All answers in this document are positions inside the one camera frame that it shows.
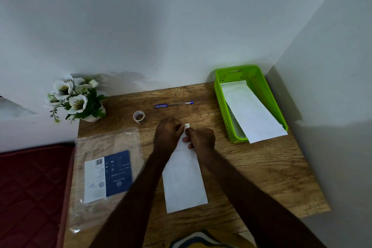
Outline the blue ballpoint pen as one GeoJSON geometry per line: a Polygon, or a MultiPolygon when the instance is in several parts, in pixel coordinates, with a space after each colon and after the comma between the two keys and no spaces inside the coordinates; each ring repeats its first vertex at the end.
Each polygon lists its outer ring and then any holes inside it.
{"type": "Polygon", "coordinates": [[[162,109],[162,108],[181,106],[181,105],[192,105],[192,104],[194,104],[193,101],[183,102],[183,103],[174,103],[174,104],[157,104],[155,105],[155,109],[162,109]]]}

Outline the dark red quilted mattress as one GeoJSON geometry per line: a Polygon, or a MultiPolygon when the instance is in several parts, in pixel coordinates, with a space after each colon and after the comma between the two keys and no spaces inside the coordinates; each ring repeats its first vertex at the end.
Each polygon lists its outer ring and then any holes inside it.
{"type": "Polygon", "coordinates": [[[74,144],[0,153],[0,248],[63,248],[74,144]]]}

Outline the long white paper envelope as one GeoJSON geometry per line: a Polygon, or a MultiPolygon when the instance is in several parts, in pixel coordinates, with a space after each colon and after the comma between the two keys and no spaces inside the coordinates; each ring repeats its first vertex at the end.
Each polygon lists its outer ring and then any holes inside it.
{"type": "Polygon", "coordinates": [[[250,143],[288,134],[246,81],[222,83],[221,88],[227,105],[250,143]]]}

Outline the person's left forearm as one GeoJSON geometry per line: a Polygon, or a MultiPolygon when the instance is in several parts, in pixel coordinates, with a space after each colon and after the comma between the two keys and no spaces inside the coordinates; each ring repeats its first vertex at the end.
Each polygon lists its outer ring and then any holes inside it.
{"type": "Polygon", "coordinates": [[[142,248],[157,185],[173,150],[156,149],[89,248],[142,248]]]}

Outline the person's right hand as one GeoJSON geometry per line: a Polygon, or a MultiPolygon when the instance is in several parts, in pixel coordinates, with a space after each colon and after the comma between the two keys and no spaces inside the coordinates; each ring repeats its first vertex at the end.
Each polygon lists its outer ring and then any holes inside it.
{"type": "Polygon", "coordinates": [[[194,151],[198,159],[207,163],[215,155],[215,135],[214,131],[209,128],[199,128],[195,130],[194,151]]]}

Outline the clear plastic packet blue label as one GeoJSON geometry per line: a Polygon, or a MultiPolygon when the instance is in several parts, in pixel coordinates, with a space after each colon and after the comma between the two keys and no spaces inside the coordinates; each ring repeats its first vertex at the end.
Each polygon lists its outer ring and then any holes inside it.
{"type": "Polygon", "coordinates": [[[103,224],[144,167],[138,128],[78,138],[74,157],[69,230],[103,224]]]}

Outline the green plastic basket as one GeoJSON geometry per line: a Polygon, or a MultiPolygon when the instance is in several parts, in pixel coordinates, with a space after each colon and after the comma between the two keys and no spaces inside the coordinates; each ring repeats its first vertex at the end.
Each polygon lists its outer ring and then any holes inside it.
{"type": "Polygon", "coordinates": [[[227,105],[221,88],[222,83],[235,81],[246,81],[249,88],[258,97],[261,103],[268,109],[268,111],[274,116],[275,119],[277,119],[277,121],[288,133],[287,123],[260,67],[257,65],[245,65],[220,68],[215,71],[214,88],[222,118],[226,126],[227,134],[231,142],[249,142],[237,123],[232,111],[227,105]]]}

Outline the person's left hand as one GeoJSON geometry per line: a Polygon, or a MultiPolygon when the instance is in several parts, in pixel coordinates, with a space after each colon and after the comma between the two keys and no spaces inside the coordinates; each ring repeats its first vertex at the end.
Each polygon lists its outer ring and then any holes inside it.
{"type": "Polygon", "coordinates": [[[179,140],[174,140],[173,137],[173,119],[174,117],[168,117],[162,119],[158,124],[154,137],[154,150],[153,152],[160,153],[167,159],[170,158],[171,154],[177,147],[179,140]]]}

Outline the white flower pot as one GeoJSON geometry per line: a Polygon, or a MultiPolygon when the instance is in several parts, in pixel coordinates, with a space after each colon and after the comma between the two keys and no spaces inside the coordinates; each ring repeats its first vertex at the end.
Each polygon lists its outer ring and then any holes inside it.
{"type": "Polygon", "coordinates": [[[86,118],[83,118],[81,120],[89,122],[89,123],[94,123],[94,122],[98,121],[99,119],[104,118],[105,116],[106,116],[106,109],[101,104],[99,109],[95,110],[91,115],[89,115],[86,118]]]}

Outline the artificial white flower plant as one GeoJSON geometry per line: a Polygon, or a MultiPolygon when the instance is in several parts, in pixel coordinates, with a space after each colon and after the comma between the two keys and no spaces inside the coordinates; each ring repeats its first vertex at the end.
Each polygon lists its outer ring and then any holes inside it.
{"type": "Polygon", "coordinates": [[[97,91],[98,86],[99,82],[93,78],[77,78],[71,75],[56,81],[53,85],[54,91],[48,93],[46,98],[47,106],[52,108],[50,117],[59,123],[59,109],[67,111],[65,120],[68,121],[81,120],[91,115],[100,108],[106,98],[97,91]]]}

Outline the yellow striped garment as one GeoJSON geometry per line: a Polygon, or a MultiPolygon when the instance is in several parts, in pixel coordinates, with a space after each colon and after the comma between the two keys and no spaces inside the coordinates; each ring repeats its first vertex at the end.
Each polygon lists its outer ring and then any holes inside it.
{"type": "Polygon", "coordinates": [[[202,229],[180,237],[167,248],[257,248],[255,244],[239,234],[213,229],[202,229]]]}

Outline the person's right forearm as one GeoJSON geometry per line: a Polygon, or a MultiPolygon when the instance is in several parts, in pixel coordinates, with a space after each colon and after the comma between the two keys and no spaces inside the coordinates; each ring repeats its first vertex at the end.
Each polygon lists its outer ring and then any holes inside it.
{"type": "Polygon", "coordinates": [[[260,248],[327,248],[310,229],[213,148],[196,151],[260,248]]]}

